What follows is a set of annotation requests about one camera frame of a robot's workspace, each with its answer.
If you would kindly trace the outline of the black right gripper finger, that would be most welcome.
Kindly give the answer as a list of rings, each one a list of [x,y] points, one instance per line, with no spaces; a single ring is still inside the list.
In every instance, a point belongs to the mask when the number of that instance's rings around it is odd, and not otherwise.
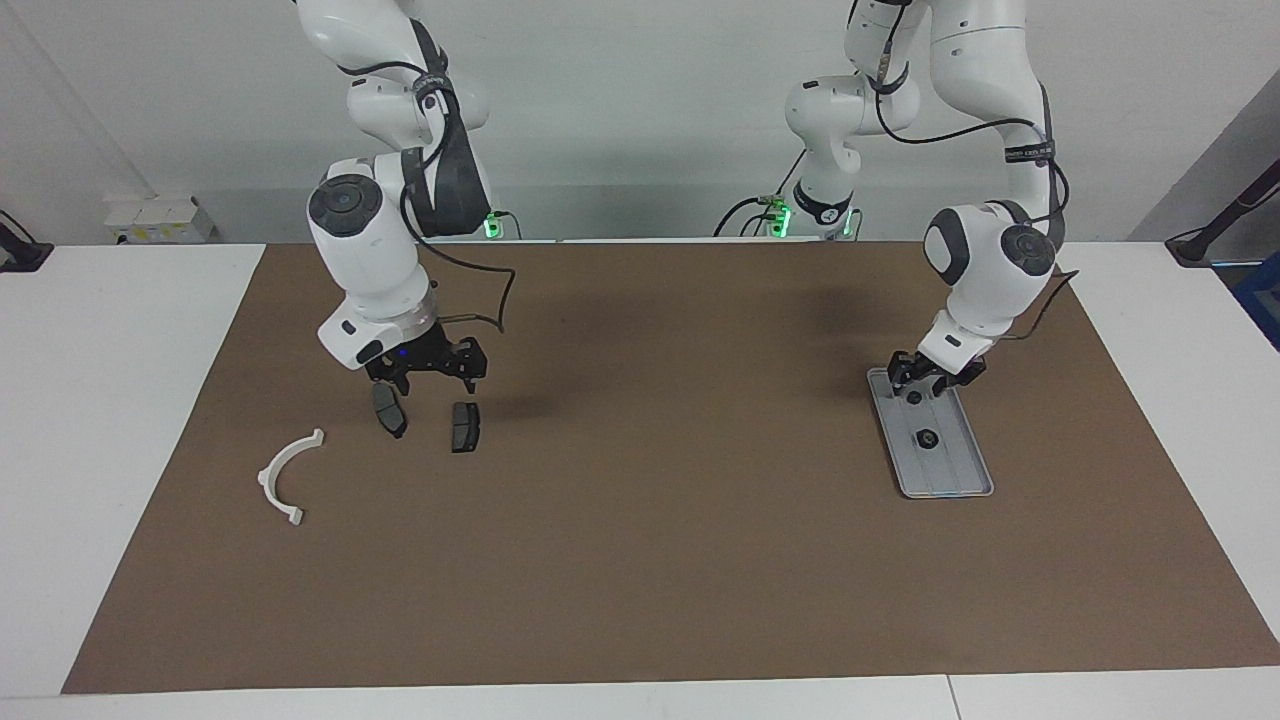
[[[454,375],[467,392],[476,391],[476,383],[486,377],[488,357],[475,337],[466,337],[454,345]]]
[[[404,355],[381,355],[365,365],[370,380],[393,386],[402,397],[407,397],[411,391],[410,370],[411,364]]]

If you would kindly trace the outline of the silver metal tray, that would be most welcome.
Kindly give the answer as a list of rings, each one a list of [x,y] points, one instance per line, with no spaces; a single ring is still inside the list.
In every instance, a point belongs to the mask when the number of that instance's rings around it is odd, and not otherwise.
[[[877,420],[901,495],[906,498],[972,498],[992,495],[995,484],[955,388],[933,397],[929,382],[916,382],[900,393],[891,389],[884,368],[872,368],[867,382]],[[918,391],[922,404],[910,405]],[[920,448],[915,434],[932,429],[940,436],[933,450]]]

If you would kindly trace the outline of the curved dark brake pad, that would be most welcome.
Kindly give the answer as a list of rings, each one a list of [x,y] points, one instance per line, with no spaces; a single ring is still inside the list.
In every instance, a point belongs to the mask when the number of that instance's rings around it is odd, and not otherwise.
[[[375,383],[371,388],[371,402],[375,418],[383,429],[397,439],[402,438],[407,430],[408,421],[396,387],[387,383]]]

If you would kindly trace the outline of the brown table mat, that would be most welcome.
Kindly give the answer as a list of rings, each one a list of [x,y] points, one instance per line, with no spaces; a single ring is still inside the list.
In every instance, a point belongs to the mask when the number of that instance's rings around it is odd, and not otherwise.
[[[483,433],[403,438],[268,249],[63,687],[72,694],[1280,665],[1070,292],[961,391],[995,480],[899,493],[867,372],[945,286],[911,243],[488,245]],[[282,471],[257,473],[325,430]]]

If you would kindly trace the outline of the white power strip box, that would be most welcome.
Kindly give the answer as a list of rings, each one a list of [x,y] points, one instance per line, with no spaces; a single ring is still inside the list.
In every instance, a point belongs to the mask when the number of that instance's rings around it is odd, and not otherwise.
[[[210,243],[211,217],[192,196],[113,202],[102,227],[115,243]]]

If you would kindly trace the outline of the blue box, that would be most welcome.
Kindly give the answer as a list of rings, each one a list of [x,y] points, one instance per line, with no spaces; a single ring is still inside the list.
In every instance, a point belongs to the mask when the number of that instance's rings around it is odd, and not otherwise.
[[[1231,288],[1262,336],[1280,352],[1280,251],[1266,258]]]

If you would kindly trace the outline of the black table clamp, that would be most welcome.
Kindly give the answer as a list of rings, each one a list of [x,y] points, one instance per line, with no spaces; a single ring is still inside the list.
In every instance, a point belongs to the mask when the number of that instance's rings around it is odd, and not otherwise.
[[[0,209],[0,274],[35,273],[55,246],[37,241],[12,214]]]

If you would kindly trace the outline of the white semicircular plastic bracket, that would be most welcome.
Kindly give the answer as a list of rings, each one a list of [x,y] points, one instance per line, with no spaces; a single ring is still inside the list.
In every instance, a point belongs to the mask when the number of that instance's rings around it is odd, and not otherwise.
[[[315,428],[310,436],[298,438],[288,445],[285,445],[280,451],[278,451],[268,465],[259,470],[257,483],[262,491],[262,495],[268,503],[274,507],[278,512],[283,514],[287,521],[292,527],[300,527],[303,518],[305,510],[300,506],[287,503],[278,492],[278,482],[284,468],[302,452],[320,448],[325,441],[325,430],[321,428]]]

